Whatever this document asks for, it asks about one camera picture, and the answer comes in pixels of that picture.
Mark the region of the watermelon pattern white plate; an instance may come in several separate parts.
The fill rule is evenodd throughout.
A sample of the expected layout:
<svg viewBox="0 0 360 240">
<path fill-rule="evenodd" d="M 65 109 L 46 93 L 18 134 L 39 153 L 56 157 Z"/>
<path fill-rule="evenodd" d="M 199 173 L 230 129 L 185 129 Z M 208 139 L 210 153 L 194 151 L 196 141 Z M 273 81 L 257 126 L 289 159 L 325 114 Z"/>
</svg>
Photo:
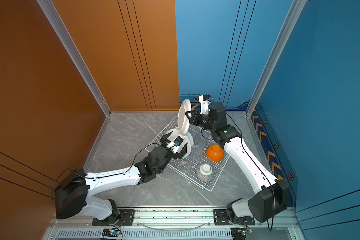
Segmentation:
<svg viewBox="0 0 360 240">
<path fill-rule="evenodd" d="M 179 108 L 179 112 L 178 112 L 178 128 L 179 128 L 179 133 L 181 135 L 186 135 L 186 133 L 188 132 L 189 126 L 190 126 L 190 122 L 187 116 L 187 112 L 192 110 L 192 106 L 191 106 L 191 102 L 189 99 L 185 99 L 180 108 Z"/>
</svg>

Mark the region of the green rimmed white plate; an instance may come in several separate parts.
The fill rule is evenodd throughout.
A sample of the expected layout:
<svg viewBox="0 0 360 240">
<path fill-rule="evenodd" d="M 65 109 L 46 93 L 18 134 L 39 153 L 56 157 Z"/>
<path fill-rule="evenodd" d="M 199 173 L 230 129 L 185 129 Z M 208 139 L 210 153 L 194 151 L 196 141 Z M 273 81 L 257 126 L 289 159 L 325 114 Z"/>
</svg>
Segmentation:
<svg viewBox="0 0 360 240">
<path fill-rule="evenodd" d="M 186 133 L 185 135 L 181 135 L 178 128 L 170 129 L 166 132 L 166 134 L 171 133 L 171 135 L 168 137 L 168 139 L 171 142 L 174 142 L 175 139 L 180 136 L 183 139 L 183 142 L 181 143 L 178 153 L 183 149 L 184 146 L 187 146 L 186 154 L 184 155 L 184 158 L 188 157 L 192 151 L 192 148 L 194 146 L 194 140 L 190 133 Z"/>
</svg>

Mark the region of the white wire dish rack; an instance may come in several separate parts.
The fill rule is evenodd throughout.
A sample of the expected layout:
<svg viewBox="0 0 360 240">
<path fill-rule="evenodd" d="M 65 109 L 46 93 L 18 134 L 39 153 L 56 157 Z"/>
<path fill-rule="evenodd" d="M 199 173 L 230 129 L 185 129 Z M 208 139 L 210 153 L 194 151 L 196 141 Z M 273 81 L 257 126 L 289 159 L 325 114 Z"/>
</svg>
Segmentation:
<svg viewBox="0 0 360 240">
<path fill-rule="evenodd" d="M 215 187 L 215 184 L 217 183 L 230 156 L 227 153 L 224 153 L 224 158 L 220 162 L 215 163 L 210 161 L 206 156 L 206 151 L 209 146 L 215 144 L 215 142 L 212 140 L 212 135 L 208 131 L 202 130 L 200 127 L 193 125 L 190 126 L 188 133 L 192 135 L 194 145 L 198 144 L 204 148 L 203 155 L 199 159 L 193 158 L 191 154 L 188 157 L 180 160 L 173 159 L 168 164 L 168 168 L 174 170 L 179 175 L 186 178 L 188 181 L 197 185 L 201 189 L 206 189 L 207 191 L 211 192 Z M 178 170 L 178 166 L 183 160 L 188 161 L 193 166 L 192 172 L 187 175 L 182 174 Z M 196 168 L 201 164 L 209 164 L 212 166 L 214 170 L 214 178 L 210 182 L 202 182 L 196 177 Z"/>
</svg>

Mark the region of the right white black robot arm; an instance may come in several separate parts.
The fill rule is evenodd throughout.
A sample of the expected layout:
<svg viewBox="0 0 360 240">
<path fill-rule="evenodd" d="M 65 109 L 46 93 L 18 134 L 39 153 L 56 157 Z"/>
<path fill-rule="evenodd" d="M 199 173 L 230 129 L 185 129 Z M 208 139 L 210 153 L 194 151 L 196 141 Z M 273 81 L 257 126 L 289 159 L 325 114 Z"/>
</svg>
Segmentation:
<svg viewBox="0 0 360 240">
<path fill-rule="evenodd" d="M 210 131 L 212 139 L 237 163 L 249 180 L 255 195 L 249 200 L 238 199 L 227 205 L 228 219 L 238 224 L 245 217 L 258 222 L 272 221 L 286 210 L 290 201 L 290 186 L 279 180 L 254 156 L 245 144 L 237 125 L 229 125 L 223 103 L 202 102 L 201 110 L 193 110 L 190 100 L 182 102 L 179 109 L 179 126 L 194 125 Z"/>
</svg>

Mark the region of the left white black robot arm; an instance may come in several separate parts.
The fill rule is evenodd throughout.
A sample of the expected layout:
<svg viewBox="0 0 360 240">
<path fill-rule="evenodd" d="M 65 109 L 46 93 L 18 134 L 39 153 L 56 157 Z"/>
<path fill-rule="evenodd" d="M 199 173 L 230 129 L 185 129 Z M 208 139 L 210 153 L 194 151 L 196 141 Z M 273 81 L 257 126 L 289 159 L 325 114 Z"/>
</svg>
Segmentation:
<svg viewBox="0 0 360 240">
<path fill-rule="evenodd" d="M 86 173 L 83 169 L 71 171 L 54 188 L 56 218 L 68 219 L 76 215 L 94 217 L 101 222 L 117 220 L 119 210 L 114 200 L 102 200 L 97 194 L 125 186 L 148 183 L 164 172 L 173 159 L 189 155 L 194 145 L 190 134 L 176 135 L 170 131 L 138 163 L 125 169 L 102 173 Z"/>
</svg>

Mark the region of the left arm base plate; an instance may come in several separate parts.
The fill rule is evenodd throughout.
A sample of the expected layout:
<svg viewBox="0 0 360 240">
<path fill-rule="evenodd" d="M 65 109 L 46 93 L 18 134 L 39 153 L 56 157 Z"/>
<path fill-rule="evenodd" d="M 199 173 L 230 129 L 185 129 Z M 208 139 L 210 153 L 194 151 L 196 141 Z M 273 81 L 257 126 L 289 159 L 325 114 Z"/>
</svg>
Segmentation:
<svg viewBox="0 0 360 240">
<path fill-rule="evenodd" d="M 134 221 L 135 210 L 133 209 L 121 209 L 115 214 L 111 214 L 104 220 L 98 220 L 94 218 L 92 221 L 93 226 L 131 226 Z"/>
</svg>

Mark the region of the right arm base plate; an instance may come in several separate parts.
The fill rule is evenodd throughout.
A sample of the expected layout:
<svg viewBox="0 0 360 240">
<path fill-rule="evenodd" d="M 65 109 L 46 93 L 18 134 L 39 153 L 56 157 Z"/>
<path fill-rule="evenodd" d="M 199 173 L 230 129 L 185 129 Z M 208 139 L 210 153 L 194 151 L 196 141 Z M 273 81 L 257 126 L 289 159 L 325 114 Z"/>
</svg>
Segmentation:
<svg viewBox="0 0 360 240">
<path fill-rule="evenodd" d="M 237 217 L 230 209 L 214 209 L 214 221 L 216 226 L 246 225 L 254 226 L 255 219 L 252 216 Z"/>
</svg>

